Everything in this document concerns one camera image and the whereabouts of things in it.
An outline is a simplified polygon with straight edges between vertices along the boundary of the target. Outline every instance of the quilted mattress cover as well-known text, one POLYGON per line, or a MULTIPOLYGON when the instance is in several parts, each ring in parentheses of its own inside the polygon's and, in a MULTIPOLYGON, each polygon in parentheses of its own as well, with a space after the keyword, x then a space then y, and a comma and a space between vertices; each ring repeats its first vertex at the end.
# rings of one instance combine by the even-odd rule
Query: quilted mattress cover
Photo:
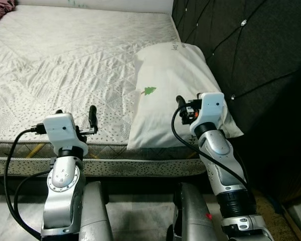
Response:
MULTIPOLYGON (((0 20, 0 175, 15 136, 57 109, 99 132, 88 137, 88 176, 183 176, 203 172, 186 148, 126 149, 136 95, 133 55, 179 41, 169 15, 17 6, 0 20)), ((46 135, 21 138, 12 175, 49 167, 46 135)))

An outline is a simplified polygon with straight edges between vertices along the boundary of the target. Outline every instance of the black cable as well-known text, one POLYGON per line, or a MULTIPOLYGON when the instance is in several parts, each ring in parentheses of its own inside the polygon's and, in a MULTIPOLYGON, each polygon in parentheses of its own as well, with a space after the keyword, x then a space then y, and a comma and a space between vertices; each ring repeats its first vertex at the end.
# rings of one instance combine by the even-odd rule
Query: black cable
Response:
POLYGON ((9 211, 11 213, 11 216, 15 219, 15 221, 24 229, 26 230, 29 234, 31 234, 33 237, 35 237, 37 240, 41 239, 41 235, 39 232, 35 231, 34 229, 32 229, 31 227, 29 227, 27 224, 25 224, 25 222, 23 222, 20 218, 20 216, 18 216, 11 204, 11 199, 10 199, 10 194, 9 194, 9 190, 8 190, 8 168, 9 168, 9 164, 11 161, 11 158, 13 156, 14 150, 16 148, 16 145, 18 143, 18 140, 20 139, 20 137, 25 134, 25 133, 29 133, 29 132, 33 132, 32 130, 25 130, 22 131, 19 135, 17 135, 11 149, 10 149, 10 153, 8 155, 7 158, 7 162, 6 162, 6 166, 5 166, 5 172, 4 172, 4 185, 5 185, 5 194, 6 194, 6 201, 7 201, 7 205, 9 208, 9 211))
POLYGON ((24 180, 22 180, 22 182, 21 182, 21 183, 19 184, 19 186, 17 187, 16 192, 15 192, 15 197, 14 197, 14 210, 15 210, 16 215, 19 217, 19 219, 22 220, 22 218, 20 217, 20 214, 19 214, 19 209, 18 209, 18 197, 19 197, 19 193, 20 193, 20 190, 21 190, 22 186, 23 186, 29 179, 31 179, 31 178, 33 178, 33 177, 38 177, 38 176, 41 176, 41 175, 48 174, 49 172, 50 172, 50 170, 47 170, 47 171, 44 171, 44 172, 40 172, 40 173, 31 175, 31 176, 25 178, 24 180))
POLYGON ((234 176, 237 180, 239 180, 242 185, 246 188, 246 190, 251 194, 252 198, 254 198, 252 192, 251 192, 251 188, 249 187, 248 183, 246 183, 239 175, 237 175, 235 172, 233 172, 231 169, 229 169, 228 167, 224 166, 223 164, 219 163, 218 161, 214 160, 212 157, 208 156, 207 154, 205 154, 204 152, 202 152, 201 150, 197 149, 196 147, 192 146, 191 144, 187 143, 186 141, 184 141, 177 133, 175 130, 175 118, 176 115, 178 114, 178 112, 186 107, 192 106, 191 103, 187 103, 184 105, 179 106, 176 111, 173 114, 172 117, 172 123, 171 123, 171 127, 172 127, 172 132, 174 134, 174 136, 181 142, 183 143, 185 146, 187 146, 188 148, 192 149, 194 152, 198 153, 199 155, 205 157, 206 159, 208 159, 209 161, 213 162, 215 165, 219 166, 220 168, 224 169, 225 171, 227 171, 229 174, 231 174, 232 176, 234 176))

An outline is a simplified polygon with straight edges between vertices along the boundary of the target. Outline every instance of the floor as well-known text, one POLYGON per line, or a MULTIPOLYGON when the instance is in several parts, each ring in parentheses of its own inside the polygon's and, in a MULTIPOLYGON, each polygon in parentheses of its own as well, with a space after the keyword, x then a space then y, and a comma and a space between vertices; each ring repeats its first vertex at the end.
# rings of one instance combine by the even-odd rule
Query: floor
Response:
MULTIPOLYGON (((227 240, 220 228, 221 215, 214 195, 204 195, 213 215, 213 224, 219 241, 227 240)), ((297 241, 285 219, 275 214, 271 205, 257 196, 258 211, 275 241, 297 241)), ((22 218, 31 227, 40 230, 44 208, 44 196, 23 196, 19 209, 22 218)), ((107 212, 115 241, 165 241, 166 231, 173 222, 174 204, 172 195, 110 195, 107 212)), ((35 240, 11 217, 6 199, 0 196, 0 241, 35 240)))

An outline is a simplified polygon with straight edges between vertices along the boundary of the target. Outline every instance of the bed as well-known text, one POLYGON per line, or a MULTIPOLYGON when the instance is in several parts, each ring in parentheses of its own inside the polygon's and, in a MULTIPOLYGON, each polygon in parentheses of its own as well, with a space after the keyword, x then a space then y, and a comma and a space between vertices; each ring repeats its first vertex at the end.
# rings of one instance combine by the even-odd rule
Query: bed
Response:
MULTIPOLYGON (((99 132, 88 137, 87 176, 203 172, 186 148, 126 149, 135 100, 132 57, 145 46, 170 41, 179 36, 168 14, 17 6, 0 20, 0 175, 21 130, 57 109, 87 127, 92 104, 99 132)), ((46 170, 53 156, 46 135, 26 135, 11 175, 46 170)))

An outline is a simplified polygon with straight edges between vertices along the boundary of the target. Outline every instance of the white pillow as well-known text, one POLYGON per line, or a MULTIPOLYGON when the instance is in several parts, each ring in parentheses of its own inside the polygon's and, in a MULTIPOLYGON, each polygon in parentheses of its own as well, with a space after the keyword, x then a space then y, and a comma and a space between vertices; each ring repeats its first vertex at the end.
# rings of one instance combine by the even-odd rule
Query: white pillow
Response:
MULTIPOLYGON (((140 90, 140 97, 127 148, 182 146, 171 130, 172 116, 178 107, 176 96, 181 95, 188 101, 196 99, 199 92, 221 91, 202 51, 189 44, 161 43, 140 50, 134 56, 134 64, 136 90, 140 90)), ((197 144, 189 125, 182 125, 179 115, 175 127, 184 140, 197 144)), ((227 110, 225 101, 218 128, 228 138, 243 134, 227 110)))

